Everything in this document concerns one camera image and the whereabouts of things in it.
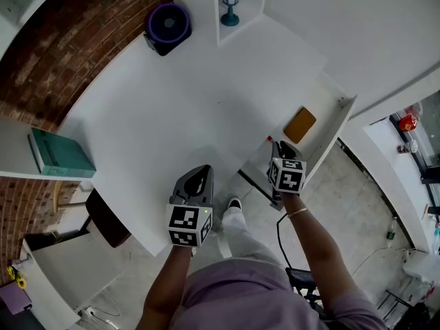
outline brick wall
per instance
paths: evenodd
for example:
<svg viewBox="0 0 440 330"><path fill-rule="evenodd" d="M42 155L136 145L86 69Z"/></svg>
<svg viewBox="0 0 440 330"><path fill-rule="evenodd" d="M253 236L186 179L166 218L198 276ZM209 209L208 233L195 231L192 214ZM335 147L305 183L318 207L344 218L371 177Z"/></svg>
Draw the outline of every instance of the brick wall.
<svg viewBox="0 0 440 330"><path fill-rule="evenodd" d="M54 214L55 181L0 177L0 285L10 282L6 265L20 255L27 234L38 234L57 222L64 210ZM58 202L69 203L78 182L64 182Z"/></svg>
<svg viewBox="0 0 440 330"><path fill-rule="evenodd" d="M0 115L56 131L102 69L143 31L145 16L172 0L47 0L0 61ZM0 285L27 233L52 214L53 182L0 177ZM69 201L78 183L64 183Z"/></svg>

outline black and white marker cube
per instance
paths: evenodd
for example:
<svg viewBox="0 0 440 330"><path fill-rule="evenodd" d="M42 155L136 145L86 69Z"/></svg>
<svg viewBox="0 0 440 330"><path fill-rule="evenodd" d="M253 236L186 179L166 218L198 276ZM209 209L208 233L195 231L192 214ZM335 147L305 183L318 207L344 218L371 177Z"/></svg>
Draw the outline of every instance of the black and white marker cube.
<svg viewBox="0 0 440 330"><path fill-rule="evenodd" d="M212 208L166 204L165 216L173 245L200 247L212 227Z"/></svg>
<svg viewBox="0 0 440 330"><path fill-rule="evenodd" d="M275 190L299 193L304 186L306 162L273 157L269 179Z"/></svg>

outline chair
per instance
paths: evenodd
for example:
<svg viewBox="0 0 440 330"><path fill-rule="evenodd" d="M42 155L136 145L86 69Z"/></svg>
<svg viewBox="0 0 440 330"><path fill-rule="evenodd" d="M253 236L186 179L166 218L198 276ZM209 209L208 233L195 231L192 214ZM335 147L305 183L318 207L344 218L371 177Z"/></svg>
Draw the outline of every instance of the chair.
<svg viewBox="0 0 440 330"><path fill-rule="evenodd" d="M307 270L294 269L292 267L286 267L287 276L289 277L290 285L296 289L300 296L309 301L310 307L316 310L320 315L324 313L324 310L320 305L316 303L320 300L319 295L315 295L314 291L317 290L311 272ZM306 289L307 294L303 296L301 290Z"/></svg>
<svg viewBox="0 0 440 330"><path fill-rule="evenodd" d="M95 223L101 235L113 248L123 244L131 236L131 233L120 222L116 215L114 215L96 189L92 190L86 201L59 204L58 198L60 196L62 185L63 181L57 181L55 183L54 198L52 202L54 212L58 212L58 209L85 206L91 220Z"/></svg>
<svg viewBox="0 0 440 330"><path fill-rule="evenodd" d="M131 233L114 215L96 189L90 193L85 207L97 229L111 247L116 248L122 245L131 236Z"/></svg>

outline bracelet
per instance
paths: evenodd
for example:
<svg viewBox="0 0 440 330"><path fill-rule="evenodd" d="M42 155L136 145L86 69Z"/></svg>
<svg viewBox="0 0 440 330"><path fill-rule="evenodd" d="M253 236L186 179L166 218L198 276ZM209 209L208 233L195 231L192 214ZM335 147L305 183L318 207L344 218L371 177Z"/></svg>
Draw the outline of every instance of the bracelet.
<svg viewBox="0 0 440 330"><path fill-rule="evenodd" d="M291 214L287 214L287 217L289 218L289 219L291 219L292 217L294 217L295 215L297 215L299 212L304 212L304 211L306 211L306 210L308 210L307 208L301 208L300 210L297 210L297 211L295 211L295 212L293 212L293 213L291 213Z"/></svg>

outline orange notebook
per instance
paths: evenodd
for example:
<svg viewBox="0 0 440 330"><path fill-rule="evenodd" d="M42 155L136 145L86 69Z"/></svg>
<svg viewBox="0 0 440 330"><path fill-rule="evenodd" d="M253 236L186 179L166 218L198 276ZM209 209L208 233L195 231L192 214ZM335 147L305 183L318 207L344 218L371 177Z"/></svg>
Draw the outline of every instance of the orange notebook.
<svg viewBox="0 0 440 330"><path fill-rule="evenodd" d="M316 117L303 107L286 126L284 133L293 143L298 144L315 122Z"/></svg>

